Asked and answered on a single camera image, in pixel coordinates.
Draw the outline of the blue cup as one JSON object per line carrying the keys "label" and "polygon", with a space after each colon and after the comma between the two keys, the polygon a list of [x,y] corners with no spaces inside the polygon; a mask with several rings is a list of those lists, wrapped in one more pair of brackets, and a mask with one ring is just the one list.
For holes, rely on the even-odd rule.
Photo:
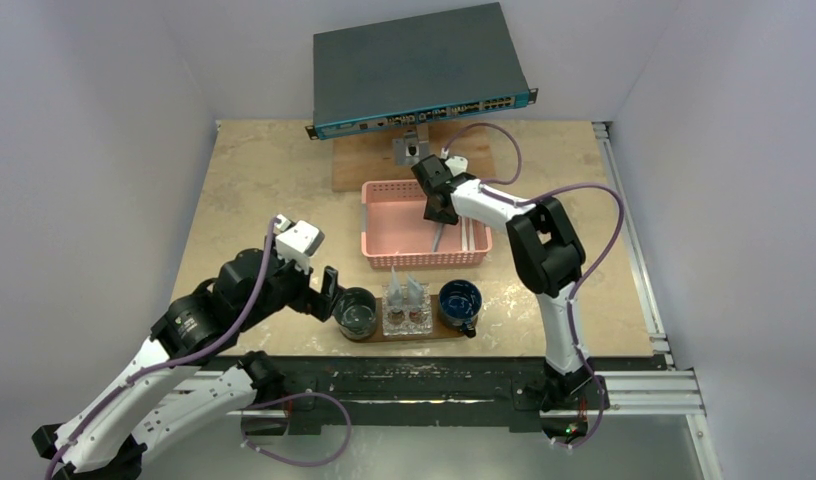
{"label": "blue cup", "polygon": [[440,321],[450,330],[474,338],[483,299],[478,287],[470,281],[457,279],[445,283],[438,293]]}

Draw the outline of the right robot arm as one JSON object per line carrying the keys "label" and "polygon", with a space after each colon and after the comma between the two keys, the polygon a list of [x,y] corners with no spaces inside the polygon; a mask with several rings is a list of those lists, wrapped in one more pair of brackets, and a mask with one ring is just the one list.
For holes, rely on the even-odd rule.
{"label": "right robot arm", "polygon": [[517,276],[539,305],[545,392],[557,406],[572,405],[591,378],[573,295],[586,254],[561,202],[552,196],[525,200],[506,194],[469,173],[455,174],[435,155],[413,165],[411,172],[426,196],[426,220],[449,225],[476,220],[507,236]]}

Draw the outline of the light blue toothbrush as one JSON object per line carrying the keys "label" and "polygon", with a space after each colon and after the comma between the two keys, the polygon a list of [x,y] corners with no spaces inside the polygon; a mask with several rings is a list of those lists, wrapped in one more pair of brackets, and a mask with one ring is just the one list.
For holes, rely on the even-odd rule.
{"label": "light blue toothbrush", "polygon": [[445,227],[446,227],[446,225],[443,224],[443,223],[440,223],[440,224],[437,225],[437,228],[435,230],[435,235],[434,235],[434,238],[433,238],[433,244],[432,244],[432,252],[433,253],[437,253],[439,251],[440,243],[441,243],[441,240],[442,240],[442,236],[443,236],[443,232],[444,232]]}

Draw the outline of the pink plastic basket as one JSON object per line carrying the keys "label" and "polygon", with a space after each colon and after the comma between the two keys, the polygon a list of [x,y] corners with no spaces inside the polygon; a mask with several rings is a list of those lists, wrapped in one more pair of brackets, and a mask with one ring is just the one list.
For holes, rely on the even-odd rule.
{"label": "pink plastic basket", "polygon": [[464,252],[460,225],[446,226],[432,252],[438,223],[423,219],[426,195],[414,180],[368,181],[361,188],[361,252],[374,269],[466,268],[492,250],[491,229],[475,220],[477,250]]}

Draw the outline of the clear acrylic holder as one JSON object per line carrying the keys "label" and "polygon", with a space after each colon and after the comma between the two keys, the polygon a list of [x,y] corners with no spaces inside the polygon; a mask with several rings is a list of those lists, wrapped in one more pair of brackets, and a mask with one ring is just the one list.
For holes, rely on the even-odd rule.
{"label": "clear acrylic holder", "polygon": [[397,315],[392,312],[390,301],[390,287],[383,287],[381,306],[379,307],[380,325],[382,334],[388,340],[402,337],[418,337],[431,335],[433,332],[432,300],[427,283],[421,283],[423,299],[419,309],[414,312],[403,306],[401,313]]}

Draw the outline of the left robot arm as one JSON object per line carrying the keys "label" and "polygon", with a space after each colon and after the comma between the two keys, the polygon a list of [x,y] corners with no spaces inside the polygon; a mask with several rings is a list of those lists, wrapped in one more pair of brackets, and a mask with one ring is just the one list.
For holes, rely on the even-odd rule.
{"label": "left robot arm", "polygon": [[136,479],[173,445],[228,413],[301,407],[318,397],[294,385],[263,351],[250,351],[217,377],[173,402],[167,396],[193,378],[239,335],[285,308],[325,321],[344,289],[324,270],[310,286],[307,256],[273,245],[239,252],[217,276],[173,301],[115,380],[73,419],[32,436],[47,459],[47,479]]}

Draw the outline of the dark green cup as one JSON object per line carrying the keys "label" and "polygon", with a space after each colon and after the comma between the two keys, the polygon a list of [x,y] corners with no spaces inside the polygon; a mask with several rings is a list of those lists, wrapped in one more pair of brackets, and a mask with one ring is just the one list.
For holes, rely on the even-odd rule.
{"label": "dark green cup", "polygon": [[376,298],[367,289],[348,288],[338,300],[333,316],[346,338],[366,340],[374,335],[378,325]]}

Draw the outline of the oval wooden tray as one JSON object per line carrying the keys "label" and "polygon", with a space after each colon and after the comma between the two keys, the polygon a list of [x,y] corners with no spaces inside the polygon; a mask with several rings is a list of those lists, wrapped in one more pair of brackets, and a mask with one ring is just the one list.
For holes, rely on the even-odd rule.
{"label": "oval wooden tray", "polygon": [[421,341],[421,340],[454,339],[454,338],[460,338],[460,337],[465,336],[465,335],[463,335],[461,333],[450,330],[449,328],[447,328],[440,321],[439,310],[438,310],[438,305],[437,305],[438,296],[437,295],[431,295],[431,300],[432,300],[431,309],[432,309],[433,320],[434,320],[432,334],[431,335],[426,335],[426,336],[402,337],[402,338],[397,338],[397,339],[393,339],[393,340],[388,340],[382,334],[381,325],[380,325],[379,307],[381,306],[381,298],[380,297],[375,297],[375,298],[376,298],[376,303],[377,303],[377,322],[378,322],[377,329],[376,329],[374,335],[371,336],[370,338],[368,338],[366,340],[354,341],[354,342],[367,342],[367,343],[407,342],[407,341]]}

